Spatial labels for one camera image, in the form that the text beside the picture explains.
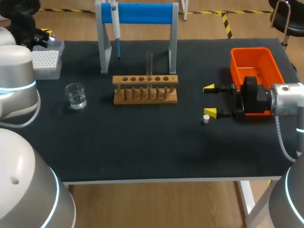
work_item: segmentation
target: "small white cap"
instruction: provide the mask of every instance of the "small white cap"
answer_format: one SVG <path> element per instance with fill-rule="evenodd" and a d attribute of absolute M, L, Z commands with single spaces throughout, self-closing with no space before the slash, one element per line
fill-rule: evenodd
<path fill-rule="evenodd" d="M 209 122 L 209 119 L 210 119 L 210 116 L 209 115 L 204 115 L 204 123 L 208 123 Z"/>

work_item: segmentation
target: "wooden peg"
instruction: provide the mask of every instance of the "wooden peg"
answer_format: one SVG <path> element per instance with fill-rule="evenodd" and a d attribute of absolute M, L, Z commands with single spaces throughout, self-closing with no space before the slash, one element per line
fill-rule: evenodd
<path fill-rule="evenodd" d="M 132 87 L 132 100 L 135 100 L 135 88 Z"/>
<path fill-rule="evenodd" d="M 167 99 L 167 87 L 164 88 L 163 90 L 163 99 L 166 100 Z"/>
<path fill-rule="evenodd" d="M 156 100 L 158 100 L 159 96 L 160 96 L 160 89 L 159 87 L 156 87 Z"/>
<path fill-rule="evenodd" d="M 128 93 L 128 89 L 127 89 L 127 88 L 124 88 L 124 89 L 123 89 L 123 97 L 124 97 L 124 100 L 125 100 L 125 101 L 127 100 L 127 93 Z"/>
<path fill-rule="evenodd" d="M 141 87 L 141 100 L 143 98 L 143 88 Z"/>
<path fill-rule="evenodd" d="M 173 91 L 174 91 L 174 84 L 171 84 L 170 93 L 173 93 Z"/>
<path fill-rule="evenodd" d="M 148 100 L 150 100 L 150 99 L 151 99 L 151 88 L 148 87 Z"/>
<path fill-rule="evenodd" d="M 117 94 L 120 95 L 120 84 L 117 84 L 117 85 L 116 85 L 116 88 L 117 88 Z"/>

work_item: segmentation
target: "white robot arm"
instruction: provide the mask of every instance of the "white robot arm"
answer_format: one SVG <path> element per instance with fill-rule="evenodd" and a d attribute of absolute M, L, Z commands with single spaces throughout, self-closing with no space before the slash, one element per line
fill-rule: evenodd
<path fill-rule="evenodd" d="M 72 195 L 18 134 L 0 129 L 0 227 L 73 228 Z"/>

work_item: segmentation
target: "test tube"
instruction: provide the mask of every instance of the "test tube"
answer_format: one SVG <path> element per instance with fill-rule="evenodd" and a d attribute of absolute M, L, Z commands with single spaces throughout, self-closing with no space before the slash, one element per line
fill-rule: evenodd
<path fill-rule="evenodd" d="M 153 66 L 153 53 L 151 51 L 147 51 L 147 79 L 149 80 L 152 76 L 152 66 Z M 147 88 L 152 88 L 152 84 L 147 84 Z"/>

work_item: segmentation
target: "table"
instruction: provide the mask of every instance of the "table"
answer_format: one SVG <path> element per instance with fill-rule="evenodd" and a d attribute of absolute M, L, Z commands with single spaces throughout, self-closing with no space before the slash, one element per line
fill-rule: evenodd
<path fill-rule="evenodd" d="M 100 75 L 97 42 L 66 42 L 59 80 L 38 81 L 41 111 L 16 130 L 67 184 L 152 181 L 239 181 L 245 213 L 254 207 L 252 179 L 278 180 L 291 163 L 281 152 L 272 118 L 254 123 L 211 120 L 204 107 L 225 108 L 227 97 L 203 87 L 231 82 L 230 50 L 267 47 L 286 83 L 298 82 L 278 39 L 180 40 L 178 104 L 113 106 L 113 75 L 144 75 L 153 52 L 153 74 L 169 72 L 167 41 L 112 43 L 109 74 Z M 64 88 L 85 87 L 87 107 L 68 107 Z M 295 154 L 295 118 L 280 117 L 286 150 Z"/>

